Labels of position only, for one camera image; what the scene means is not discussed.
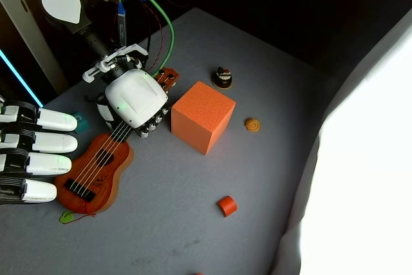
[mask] orange box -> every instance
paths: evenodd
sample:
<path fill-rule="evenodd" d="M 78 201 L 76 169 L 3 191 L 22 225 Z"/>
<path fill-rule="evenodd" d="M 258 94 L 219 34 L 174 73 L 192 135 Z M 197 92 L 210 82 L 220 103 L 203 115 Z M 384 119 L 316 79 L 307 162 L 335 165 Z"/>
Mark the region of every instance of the orange box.
<path fill-rule="evenodd" d="M 172 107 L 172 133 L 206 155 L 226 129 L 235 105 L 197 82 Z"/>

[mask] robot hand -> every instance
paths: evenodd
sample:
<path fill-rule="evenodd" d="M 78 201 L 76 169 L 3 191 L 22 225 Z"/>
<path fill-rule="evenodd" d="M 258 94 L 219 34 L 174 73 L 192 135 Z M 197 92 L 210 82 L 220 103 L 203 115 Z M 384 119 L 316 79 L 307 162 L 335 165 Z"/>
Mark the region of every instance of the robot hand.
<path fill-rule="evenodd" d="M 37 109 L 21 101 L 0 101 L 0 204 L 41 203 L 55 199 L 53 184 L 35 177 L 57 176 L 71 169 L 71 160 L 57 153 L 77 148 L 70 135 L 40 132 L 72 131 L 75 117 Z"/>

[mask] gray table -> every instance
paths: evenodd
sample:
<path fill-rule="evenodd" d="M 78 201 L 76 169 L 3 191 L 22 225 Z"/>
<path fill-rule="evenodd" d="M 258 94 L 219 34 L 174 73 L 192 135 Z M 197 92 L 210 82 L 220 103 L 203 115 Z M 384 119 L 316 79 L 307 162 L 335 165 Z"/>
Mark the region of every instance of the gray table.
<path fill-rule="evenodd" d="M 222 92 L 237 105 L 226 132 L 206 156 L 172 135 L 170 120 L 146 140 L 132 134 L 135 161 L 116 202 L 96 218 L 63 225 L 58 202 L 1 205 L 0 274 L 268 272 L 317 133 L 318 115 L 309 107 L 319 78 L 308 65 L 199 9 L 173 24 L 168 65 L 181 78 L 171 102 L 196 81 L 211 85 L 218 66 L 232 70 L 234 84 Z M 159 43 L 156 33 L 152 57 Z M 47 105 L 79 111 L 91 125 L 74 134 L 79 148 L 72 158 L 106 130 L 95 106 L 83 101 L 103 87 L 81 82 Z M 261 121 L 260 132 L 245 130 L 248 117 Z M 227 194 L 238 211 L 224 218 L 216 201 Z"/>

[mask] brown wooden ukulele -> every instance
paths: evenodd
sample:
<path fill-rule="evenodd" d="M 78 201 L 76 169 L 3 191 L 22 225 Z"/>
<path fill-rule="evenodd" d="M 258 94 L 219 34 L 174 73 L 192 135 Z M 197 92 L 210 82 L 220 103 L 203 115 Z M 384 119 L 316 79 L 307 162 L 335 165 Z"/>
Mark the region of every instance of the brown wooden ukulele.
<path fill-rule="evenodd" d="M 111 134 L 98 135 L 73 161 L 70 172 L 55 178 L 62 205 L 74 213 L 94 214 L 113 204 L 120 175 L 133 161 L 133 149 L 126 142 L 131 129 L 121 122 Z"/>

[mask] white curtain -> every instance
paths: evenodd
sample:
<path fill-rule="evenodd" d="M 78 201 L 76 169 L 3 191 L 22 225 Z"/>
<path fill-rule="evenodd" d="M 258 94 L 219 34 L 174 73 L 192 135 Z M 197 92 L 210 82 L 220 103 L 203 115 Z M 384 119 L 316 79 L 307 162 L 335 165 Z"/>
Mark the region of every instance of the white curtain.
<path fill-rule="evenodd" d="M 412 11 L 329 111 L 273 274 L 412 274 Z"/>

